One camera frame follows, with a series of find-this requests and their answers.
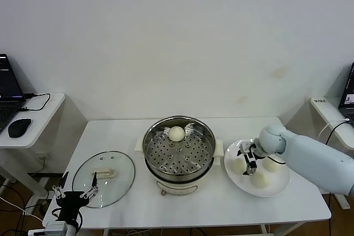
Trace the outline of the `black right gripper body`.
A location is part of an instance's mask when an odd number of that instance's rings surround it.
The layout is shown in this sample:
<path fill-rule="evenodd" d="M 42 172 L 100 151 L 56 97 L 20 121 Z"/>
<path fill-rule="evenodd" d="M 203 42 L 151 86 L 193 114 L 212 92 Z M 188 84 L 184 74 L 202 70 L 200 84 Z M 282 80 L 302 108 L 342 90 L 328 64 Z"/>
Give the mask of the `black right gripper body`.
<path fill-rule="evenodd" d="M 245 153 L 253 153 L 256 160 L 262 159 L 262 157 L 256 153 L 257 146 L 253 142 L 242 141 L 239 149 L 243 151 L 243 156 Z"/>

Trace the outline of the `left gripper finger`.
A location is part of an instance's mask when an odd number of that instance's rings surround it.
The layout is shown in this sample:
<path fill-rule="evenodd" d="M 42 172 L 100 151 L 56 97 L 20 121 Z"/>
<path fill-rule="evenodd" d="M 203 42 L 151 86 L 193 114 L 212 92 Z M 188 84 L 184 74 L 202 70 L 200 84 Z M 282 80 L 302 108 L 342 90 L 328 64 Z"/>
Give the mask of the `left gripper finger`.
<path fill-rule="evenodd" d="M 84 199 L 93 199 L 98 193 L 97 172 L 94 172 L 91 182 L 91 188 L 84 192 L 80 197 Z"/>
<path fill-rule="evenodd" d="M 67 171 L 61 177 L 59 183 L 57 185 L 53 185 L 52 186 L 52 189 L 53 189 L 54 194 L 55 194 L 55 198 L 64 198 L 65 197 L 64 187 L 65 187 L 65 183 L 66 183 L 68 175 L 69 175 L 69 172 Z"/>

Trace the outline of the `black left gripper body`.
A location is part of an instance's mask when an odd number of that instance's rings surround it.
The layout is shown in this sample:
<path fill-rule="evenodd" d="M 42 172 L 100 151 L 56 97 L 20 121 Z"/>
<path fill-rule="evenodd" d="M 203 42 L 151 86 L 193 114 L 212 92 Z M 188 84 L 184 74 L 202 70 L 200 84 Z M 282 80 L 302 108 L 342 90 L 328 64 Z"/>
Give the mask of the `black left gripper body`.
<path fill-rule="evenodd" d="M 64 197 L 59 196 L 56 204 L 60 207 L 58 221 L 73 222 L 77 220 L 81 207 L 88 205 L 89 198 L 83 191 L 66 191 Z"/>

